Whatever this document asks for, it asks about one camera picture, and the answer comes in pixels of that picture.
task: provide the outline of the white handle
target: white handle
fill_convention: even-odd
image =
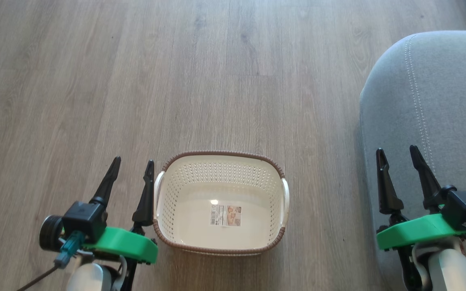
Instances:
[[[157,197],[159,197],[159,192],[161,191],[161,181],[163,181],[163,176],[165,175],[164,171],[161,171],[159,175],[157,175],[156,182],[154,182],[154,203],[153,203],[153,208],[154,211],[152,211],[152,215],[154,216],[153,219],[157,219],[159,216],[159,213],[157,213]]]
[[[289,184],[285,178],[282,178],[283,184],[283,212],[280,217],[282,218],[280,221],[281,227],[285,227],[287,225],[287,219],[289,218],[289,206],[290,206],[290,193],[289,193]]]

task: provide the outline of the gray ottoman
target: gray ottoman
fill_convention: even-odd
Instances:
[[[370,73],[360,107],[375,230],[388,224],[377,201],[377,148],[386,152],[402,213],[410,219],[428,212],[409,145],[420,148],[442,186],[466,189],[466,32],[420,33],[394,44]],[[390,289],[405,290],[396,252],[377,254]]]

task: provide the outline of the cream basket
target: cream basket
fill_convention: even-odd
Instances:
[[[289,187],[272,160],[235,152],[187,152],[154,184],[154,230],[166,244],[211,255],[252,255],[282,239]]]

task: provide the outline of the green bracket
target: green bracket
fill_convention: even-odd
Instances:
[[[379,249],[414,245],[423,241],[436,240],[446,236],[466,234],[466,230],[454,230],[443,219],[442,214],[431,214],[386,228],[377,234]]]
[[[157,259],[157,245],[151,239],[116,227],[106,227],[97,243],[84,244],[83,247],[121,255],[141,263],[153,264]]]

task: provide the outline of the sticker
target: sticker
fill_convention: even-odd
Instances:
[[[233,205],[212,205],[210,225],[240,226],[242,207]]]

